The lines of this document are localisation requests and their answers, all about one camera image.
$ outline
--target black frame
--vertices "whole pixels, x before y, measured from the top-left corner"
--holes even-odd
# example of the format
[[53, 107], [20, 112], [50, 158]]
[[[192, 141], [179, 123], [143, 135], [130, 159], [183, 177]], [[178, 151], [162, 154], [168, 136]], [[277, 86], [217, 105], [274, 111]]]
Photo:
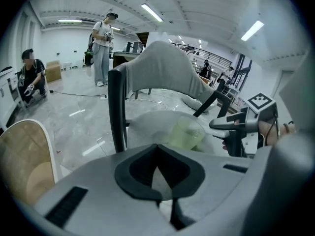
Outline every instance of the black frame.
[[[125, 150], [124, 142], [127, 144], [126, 127], [130, 124], [130, 120], [126, 120], [125, 111], [126, 71], [127, 67], [123, 63], [108, 72], [109, 118], [116, 153]], [[230, 106], [231, 99], [218, 91], [214, 91], [209, 99], [193, 115], [199, 117], [216, 99], [222, 101], [218, 118], [225, 116]]]

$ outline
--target floor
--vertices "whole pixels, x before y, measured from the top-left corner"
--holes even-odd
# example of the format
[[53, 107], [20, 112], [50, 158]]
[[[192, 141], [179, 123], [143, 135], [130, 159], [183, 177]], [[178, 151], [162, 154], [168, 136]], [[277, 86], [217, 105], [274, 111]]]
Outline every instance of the floor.
[[[16, 121], [32, 118], [41, 122], [48, 130], [53, 148], [58, 152], [58, 162], [73, 171], [81, 165], [115, 153], [111, 134], [107, 87], [96, 87], [90, 67], [62, 72], [62, 79], [48, 84], [48, 89], [68, 94], [96, 95], [74, 96], [47, 92], [47, 98], [36, 95], [36, 102], [25, 113], [18, 113]], [[138, 100], [126, 101], [126, 118], [133, 119], [147, 111], [179, 110], [193, 114], [194, 110], [181, 101], [181, 93], [152, 89], [139, 92]], [[205, 123], [215, 118], [219, 107], [202, 114]]]

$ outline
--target hand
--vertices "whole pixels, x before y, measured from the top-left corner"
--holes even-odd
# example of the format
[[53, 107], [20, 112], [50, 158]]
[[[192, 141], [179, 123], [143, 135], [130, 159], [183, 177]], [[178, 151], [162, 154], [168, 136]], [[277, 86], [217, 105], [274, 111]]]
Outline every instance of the hand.
[[33, 84], [30, 84], [30, 85], [26, 88], [26, 90], [25, 90], [25, 92], [24, 92], [25, 96], [30, 96], [30, 95], [32, 94], [33, 90], [34, 90], [34, 85], [33, 85]]

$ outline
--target gray cloth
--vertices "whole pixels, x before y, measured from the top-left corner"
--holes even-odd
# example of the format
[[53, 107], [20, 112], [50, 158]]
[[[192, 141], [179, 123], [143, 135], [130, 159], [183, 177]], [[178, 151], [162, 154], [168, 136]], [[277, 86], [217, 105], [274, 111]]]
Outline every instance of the gray cloth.
[[95, 85], [102, 81], [107, 82], [107, 74], [109, 69], [109, 47], [101, 46], [94, 43], [92, 46], [94, 61], [94, 82]]
[[214, 92], [196, 74], [187, 55], [163, 41], [150, 44], [126, 63], [127, 92], [140, 89], [170, 89], [204, 103]]

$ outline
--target backpack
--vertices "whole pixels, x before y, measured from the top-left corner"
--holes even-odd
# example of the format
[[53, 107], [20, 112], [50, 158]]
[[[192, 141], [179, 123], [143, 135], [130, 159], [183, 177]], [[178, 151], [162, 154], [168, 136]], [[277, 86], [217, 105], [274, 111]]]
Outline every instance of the backpack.
[[91, 35], [89, 37], [89, 44], [88, 44], [88, 47], [89, 47], [90, 50], [92, 50], [93, 42], [94, 42], [94, 39], [95, 39], [95, 38], [92, 37], [92, 34], [93, 33], [91, 33]]

